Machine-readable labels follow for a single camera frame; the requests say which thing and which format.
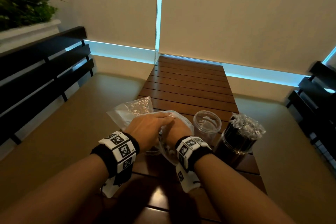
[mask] forearm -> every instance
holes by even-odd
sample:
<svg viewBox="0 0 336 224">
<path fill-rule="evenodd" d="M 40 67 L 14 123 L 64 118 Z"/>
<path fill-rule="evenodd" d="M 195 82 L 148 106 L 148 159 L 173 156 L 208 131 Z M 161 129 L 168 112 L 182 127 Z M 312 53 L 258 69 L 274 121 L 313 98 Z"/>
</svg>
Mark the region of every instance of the forearm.
<svg viewBox="0 0 336 224">
<path fill-rule="evenodd" d="M 7 209 L 0 223 L 64 223 L 108 175 L 103 160 L 91 154 Z"/>
<path fill-rule="evenodd" d="M 195 172 L 222 220 L 229 223 L 293 223 L 269 197 L 213 154 Z"/>
</svg>

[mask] person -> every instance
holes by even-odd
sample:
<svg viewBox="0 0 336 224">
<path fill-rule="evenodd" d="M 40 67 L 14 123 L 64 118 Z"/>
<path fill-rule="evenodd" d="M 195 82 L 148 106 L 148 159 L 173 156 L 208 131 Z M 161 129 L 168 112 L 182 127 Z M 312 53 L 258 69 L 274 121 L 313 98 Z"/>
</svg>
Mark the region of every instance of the person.
<svg viewBox="0 0 336 224">
<path fill-rule="evenodd" d="M 168 125 L 167 144 L 174 148 L 190 129 L 169 113 L 134 118 L 125 133 L 139 144 L 140 152 L 155 145 L 159 130 Z M 222 220 L 228 223 L 294 223 L 267 195 L 222 162 L 206 154 L 194 164 L 202 186 Z M 0 214 L 0 223 L 65 223 L 83 201 L 109 177 L 106 164 L 96 154 L 74 163 Z"/>
</svg>

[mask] plastic cup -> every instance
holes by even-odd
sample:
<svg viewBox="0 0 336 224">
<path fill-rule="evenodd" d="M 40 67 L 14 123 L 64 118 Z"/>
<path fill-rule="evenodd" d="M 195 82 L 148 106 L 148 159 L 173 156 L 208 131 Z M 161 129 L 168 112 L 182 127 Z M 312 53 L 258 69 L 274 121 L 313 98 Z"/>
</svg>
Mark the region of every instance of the plastic cup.
<svg viewBox="0 0 336 224">
<path fill-rule="evenodd" d="M 213 112 L 199 111 L 194 116 L 195 135 L 206 143 L 212 144 L 216 134 L 222 127 L 221 119 Z"/>
</svg>

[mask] bench backrest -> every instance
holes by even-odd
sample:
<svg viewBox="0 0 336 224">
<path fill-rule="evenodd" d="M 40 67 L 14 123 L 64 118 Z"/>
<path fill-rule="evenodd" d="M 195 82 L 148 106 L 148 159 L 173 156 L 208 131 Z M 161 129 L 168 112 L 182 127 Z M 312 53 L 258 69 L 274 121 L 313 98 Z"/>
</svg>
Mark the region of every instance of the bench backrest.
<svg viewBox="0 0 336 224">
<path fill-rule="evenodd" d="M 76 27 L 0 54 L 0 145 L 9 138 L 19 144 L 20 128 L 59 96 L 66 101 L 65 90 L 86 73 L 93 75 L 83 39 L 85 28 Z"/>
</svg>

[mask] beige roller blind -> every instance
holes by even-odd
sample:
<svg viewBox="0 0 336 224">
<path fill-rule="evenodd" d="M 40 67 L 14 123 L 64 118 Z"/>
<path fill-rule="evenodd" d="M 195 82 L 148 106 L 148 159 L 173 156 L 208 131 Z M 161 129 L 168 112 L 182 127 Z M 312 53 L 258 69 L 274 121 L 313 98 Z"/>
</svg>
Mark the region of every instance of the beige roller blind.
<svg viewBox="0 0 336 224">
<path fill-rule="evenodd" d="M 155 49 L 157 0 L 53 1 L 64 29 L 83 25 L 90 40 Z"/>
<path fill-rule="evenodd" d="M 160 53 L 306 73 L 335 29 L 336 0 L 162 0 Z"/>
</svg>

